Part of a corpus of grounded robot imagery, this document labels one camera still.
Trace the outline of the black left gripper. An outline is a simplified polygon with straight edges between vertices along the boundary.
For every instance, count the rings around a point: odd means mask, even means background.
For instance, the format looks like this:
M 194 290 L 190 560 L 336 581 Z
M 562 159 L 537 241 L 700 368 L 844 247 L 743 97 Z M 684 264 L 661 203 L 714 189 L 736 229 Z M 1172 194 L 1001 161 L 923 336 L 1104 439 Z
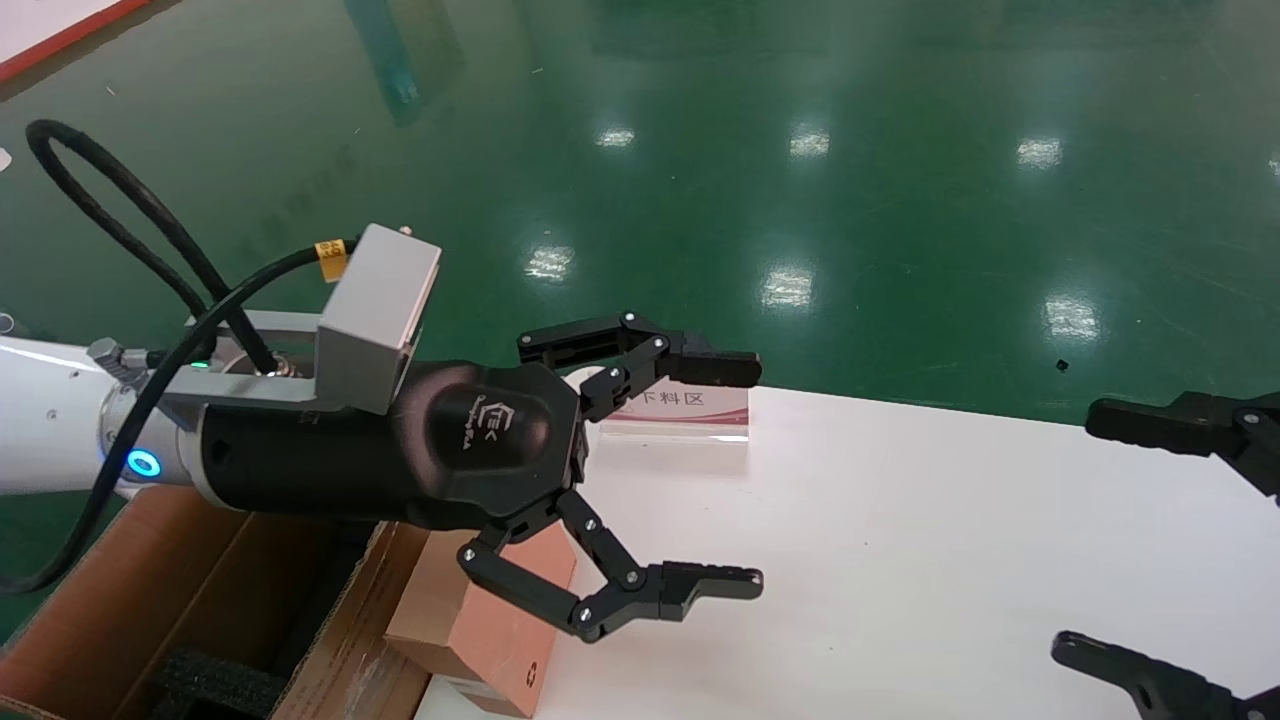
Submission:
M 200 439 L 232 509 L 479 530 L 550 511 L 580 427 L 579 395 L 541 364 L 415 363 L 385 414 L 211 405 Z

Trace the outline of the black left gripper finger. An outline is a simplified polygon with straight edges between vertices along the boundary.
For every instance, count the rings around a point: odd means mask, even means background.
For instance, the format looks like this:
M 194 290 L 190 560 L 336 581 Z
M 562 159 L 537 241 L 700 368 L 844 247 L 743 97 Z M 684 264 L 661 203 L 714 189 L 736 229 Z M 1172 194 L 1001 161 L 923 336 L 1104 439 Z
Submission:
M 481 589 L 527 615 L 595 643 L 636 620 L 681 623 L 700 598 L 756 600 L 764 574 L 755 568 L 660 562 L 640 566 L 617 536 L 575 489 L 541 506 L 548 521 L 559 521 L 605 579 L 580 598 L 568 589 L 503 559 L 515 530 L 489 525 L 457 553 L 466 577 Z
M 762 378 L 756 354 L 714 348 L 636 313 L 526 331 L 518 356 L 554 370 L 596 366 L 579 384 L 590 421 L 748 421 L 748 391 Z

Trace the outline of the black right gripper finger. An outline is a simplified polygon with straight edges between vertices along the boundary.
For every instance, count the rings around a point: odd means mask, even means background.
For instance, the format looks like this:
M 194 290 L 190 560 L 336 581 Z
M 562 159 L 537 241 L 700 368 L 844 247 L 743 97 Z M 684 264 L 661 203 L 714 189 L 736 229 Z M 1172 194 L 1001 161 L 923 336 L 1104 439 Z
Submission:
M 1277 719 L 1279 688 L 1240 698 L 1184 667 L 1078 632 L 1055 635 L 1052 660 L 1130 696 L 1142 719 Z
M 1166 406 L 1098 398 L 1085 432 L 1100 439 L 1217 456 L 1262 496 L 1279 500 L 1279 393 L 1230 398 L 1184 392 Z

